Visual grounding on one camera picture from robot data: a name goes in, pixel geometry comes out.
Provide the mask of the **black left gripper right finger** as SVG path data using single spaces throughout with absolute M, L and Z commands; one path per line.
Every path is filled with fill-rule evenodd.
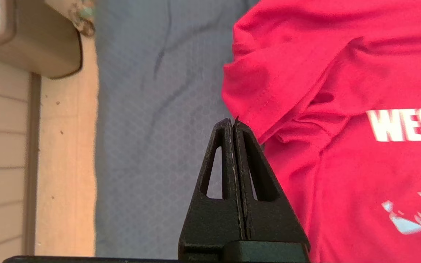
M 234 153 L 243 213 L 243 238 L 299 243 L 309 251 L 309 240 L 262 147 L 250 127 L 237 119 L 234 123 Z

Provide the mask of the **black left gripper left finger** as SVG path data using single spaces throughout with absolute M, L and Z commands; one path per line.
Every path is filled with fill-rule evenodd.
M 179 238 L 182 262 L 220 262 L 224 246 L 244 237 L 232 130 L 229 118 L 212 130 Z M 207 196 L 217 148 L 221 148 L 221 199 Z

